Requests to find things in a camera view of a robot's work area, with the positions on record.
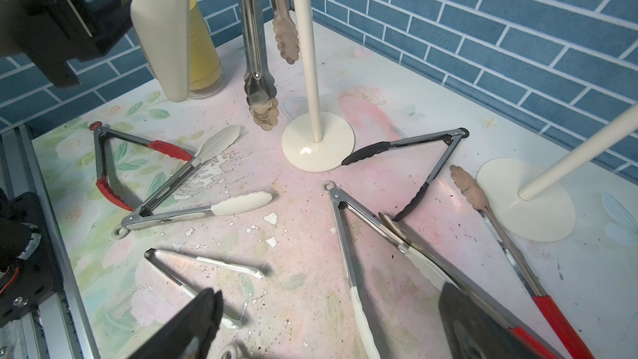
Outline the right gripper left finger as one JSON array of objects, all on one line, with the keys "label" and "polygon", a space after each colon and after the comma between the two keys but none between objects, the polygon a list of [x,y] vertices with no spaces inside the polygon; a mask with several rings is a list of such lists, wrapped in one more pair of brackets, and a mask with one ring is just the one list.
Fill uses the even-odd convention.
[{"label": "right gripper left finger", "polygon": [[129,358],[207,358],[223,314],[222,292],[204,289]]}]

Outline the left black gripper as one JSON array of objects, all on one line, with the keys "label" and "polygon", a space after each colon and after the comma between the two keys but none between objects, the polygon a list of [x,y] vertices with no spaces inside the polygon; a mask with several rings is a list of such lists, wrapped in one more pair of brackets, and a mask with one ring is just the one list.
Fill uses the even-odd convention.
[{"label": "left black gripper", "polygon": [[25,53],[18,34],[29,18],[29,59],[56,87],[80,83],[68,62],[111,51],[132,26],[125,0],[1,0],[1,56]]}]

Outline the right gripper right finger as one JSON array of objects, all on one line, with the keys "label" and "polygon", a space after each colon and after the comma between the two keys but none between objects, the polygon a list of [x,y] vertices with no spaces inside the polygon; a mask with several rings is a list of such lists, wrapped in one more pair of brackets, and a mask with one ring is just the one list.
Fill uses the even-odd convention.
[{"label": "right gripper right finger", "polygon": [[438,308],[453,359],[539,357],[452,284],[444,285]]}]

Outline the red handled steel tongs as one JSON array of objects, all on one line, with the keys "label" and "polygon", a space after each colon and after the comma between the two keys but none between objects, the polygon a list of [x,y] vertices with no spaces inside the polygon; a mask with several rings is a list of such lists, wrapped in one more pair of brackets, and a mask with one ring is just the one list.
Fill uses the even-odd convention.
[{"label": "red handled steel tongs", "polygon": [[[290,17],[289,0],[271,0],[273,31],[281,58],[294,64],[300,58],[297,27]],[[277,88],[267,62],[262,0],[239,0],[243,25],[246,72],[244,91],[249,113],[264,131],[278,123]]]}]

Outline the steel tongs cream tips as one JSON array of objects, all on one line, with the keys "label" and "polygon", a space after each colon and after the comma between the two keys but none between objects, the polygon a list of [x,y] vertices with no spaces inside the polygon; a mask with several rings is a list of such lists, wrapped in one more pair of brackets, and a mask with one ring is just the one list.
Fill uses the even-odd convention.
[{"label": "steel tongs cream tips", "polygon": [[327,180],[329,199],[346,269],[347,294],[368,358],[453,358],[438,304],[445,284],[466,294],[538,358],[559,358],[556,348],[497,302],[476,282],[412,237],[386,214]]}]

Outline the black steel tongs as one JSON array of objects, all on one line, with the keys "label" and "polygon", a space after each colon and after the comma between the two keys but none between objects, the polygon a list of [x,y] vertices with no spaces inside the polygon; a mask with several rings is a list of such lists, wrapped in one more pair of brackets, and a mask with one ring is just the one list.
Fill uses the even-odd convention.
[{"label": "black steel tongs", "polygon": [[341,164],[354,164],[359,171],[382,171],[385,179],[395,184],[402,194],[411,194],[411,199],[400,200],[405,207],[397,209],[393,217],[395,222],[400,222],[417,209],[454,151],[469,136],[467,129],[459,127],[393,141],[377,141],[356,149],[343,158]]}]

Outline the blue cream tongs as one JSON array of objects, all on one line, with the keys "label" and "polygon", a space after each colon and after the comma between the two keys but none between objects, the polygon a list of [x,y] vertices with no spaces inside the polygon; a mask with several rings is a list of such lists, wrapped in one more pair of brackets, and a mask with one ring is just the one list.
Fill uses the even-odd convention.
[{"label": "blue cream tongs", "polygon": [[189,96],[190,0],[132,0],[131,20],[138,40],[168,100]]}]

